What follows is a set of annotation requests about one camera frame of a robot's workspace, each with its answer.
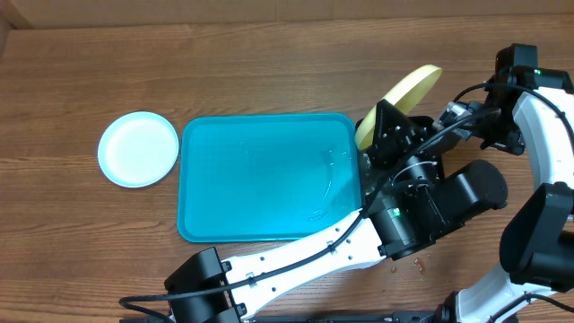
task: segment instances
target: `wood grain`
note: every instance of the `wood grain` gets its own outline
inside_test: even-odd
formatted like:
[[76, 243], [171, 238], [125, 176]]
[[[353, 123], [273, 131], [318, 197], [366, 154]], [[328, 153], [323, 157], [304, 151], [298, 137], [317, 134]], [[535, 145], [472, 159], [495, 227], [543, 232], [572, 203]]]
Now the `wood grain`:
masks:
[[[173, 270], [210, 246], [185, 242], [177, 232], [179, 165], [158, 185], [138, 190], [100, 173], [97, 144], [119, 116], [157, 112], [180, 135], [190, 120], [207, 115], [342, 111], [356, 121], [406, 74], [435, 64], [443, 76], [413, 113], [436, 117], [463, 88], [486, 80], [496, 52], [512, 42], [536, 44], [542, 66], [574, 72], [573, 18], [10, 31], [0, 63], [0, 321], [117, 322], [133, 315], [117, 299], [162, 292]], [[500, 234], [533, 189], [526, 156], [480, 151], [478, 144], [449, 152], [447, 171], [476, 158], [491, 161], [509, 183], [507, 208], [480, 215], [416, 255], [319, 280], [264, 314], [432, 310], [474, 284], [497, 263]], [[218, 249], [226, 258], [275, 246]], [[572, 294], [556, 299], [574, 304]], [[520, 318], [572, 321], [540, 302]]]
[[18, 29], [574, 13], [572, 0], [4, 0]]
[[4, 53], [6, 41], [8, 40], [8, 31], [12, 29], [10, 24], [6, 21], [2, 11], [2, 3], [0, 2], [0, 59]]

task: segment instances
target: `green led light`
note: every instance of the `green led light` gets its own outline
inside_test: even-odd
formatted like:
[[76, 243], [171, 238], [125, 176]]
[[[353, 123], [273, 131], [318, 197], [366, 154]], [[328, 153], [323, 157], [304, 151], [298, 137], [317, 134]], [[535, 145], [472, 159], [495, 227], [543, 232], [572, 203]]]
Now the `green led light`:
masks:
[[401, 216], [401, 210], [398, 209], [398, 207], [393, 209], [393, 218], [399, 217]]

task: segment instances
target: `white plate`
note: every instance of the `white plate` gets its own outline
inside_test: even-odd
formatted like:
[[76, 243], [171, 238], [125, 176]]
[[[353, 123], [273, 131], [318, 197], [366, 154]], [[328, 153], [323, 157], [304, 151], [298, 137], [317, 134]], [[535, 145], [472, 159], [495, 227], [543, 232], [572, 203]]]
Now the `white plate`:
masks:
[[166, 176], [178, 152], [178, 134], [166, 118], [134, 112], [106, 129], [98, 146], [98, 162], [112, 182], [125, 188], [142, 188]]

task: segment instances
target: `blue tray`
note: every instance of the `blue tray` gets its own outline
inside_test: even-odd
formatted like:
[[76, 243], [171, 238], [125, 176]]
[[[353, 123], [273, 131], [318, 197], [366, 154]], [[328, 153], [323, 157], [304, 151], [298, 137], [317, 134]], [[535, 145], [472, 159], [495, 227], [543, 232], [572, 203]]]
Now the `blue tray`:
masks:
[[321, 231], [361, 205], [356, 152], [339, 113], [197, 118], [181, 145], [179, 233], [232, 242]]

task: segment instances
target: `yellow plate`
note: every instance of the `yellow plate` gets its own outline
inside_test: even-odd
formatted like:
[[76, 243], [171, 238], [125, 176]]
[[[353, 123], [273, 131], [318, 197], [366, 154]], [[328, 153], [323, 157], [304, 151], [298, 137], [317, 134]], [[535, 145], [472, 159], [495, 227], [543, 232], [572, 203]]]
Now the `yellow plate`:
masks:
[[[408, 114], [427, 95], [441, 73], [440, 67], [434, 65], [421, 66], [397, 83], [383, 99], [393, 104], [404, 114]], [[361, 151], [369, 148], [373, 143], [376, 107], [369, 111], [355, 133], [355, 143]]]

